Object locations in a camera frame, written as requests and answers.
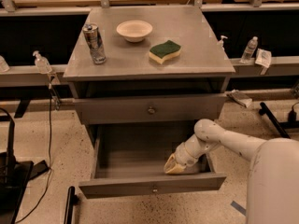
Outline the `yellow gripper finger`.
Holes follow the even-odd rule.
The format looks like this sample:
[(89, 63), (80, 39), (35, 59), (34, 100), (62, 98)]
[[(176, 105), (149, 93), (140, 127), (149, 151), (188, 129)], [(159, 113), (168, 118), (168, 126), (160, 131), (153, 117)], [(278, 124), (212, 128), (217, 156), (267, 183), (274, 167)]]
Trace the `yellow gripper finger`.
[(185, 168), (182, 167), (174, 167), (171, 169), (165, 170), (165, 173), (168, 175), (180, 175), (185, 171)]
[(164, 165), (164, 172), (165, 173), (172, 173), (177, 167), (177, 162), (175, 159), (175, 155), (171, 154), (168, 158), (166, 164)]

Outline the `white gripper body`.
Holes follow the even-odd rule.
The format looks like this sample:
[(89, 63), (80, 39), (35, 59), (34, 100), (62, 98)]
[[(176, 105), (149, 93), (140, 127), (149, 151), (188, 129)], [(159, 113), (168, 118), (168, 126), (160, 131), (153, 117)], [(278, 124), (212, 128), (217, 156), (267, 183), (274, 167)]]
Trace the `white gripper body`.
[(192, 167), (199, 159), (200, 147), (194, 143), (181, 143), (175, 151), (175, 160), (182, 167)]

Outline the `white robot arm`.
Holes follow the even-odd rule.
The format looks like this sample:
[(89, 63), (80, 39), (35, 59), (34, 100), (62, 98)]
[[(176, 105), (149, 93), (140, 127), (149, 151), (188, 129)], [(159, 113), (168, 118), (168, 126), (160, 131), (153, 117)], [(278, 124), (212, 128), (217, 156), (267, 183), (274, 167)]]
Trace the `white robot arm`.
[(164, 172), (177, 175), (221, 145), (249, 162), (246, 224), (299, 224), (299, 142), (264, 140), (200, 119), (194, 134), (170, 155)]

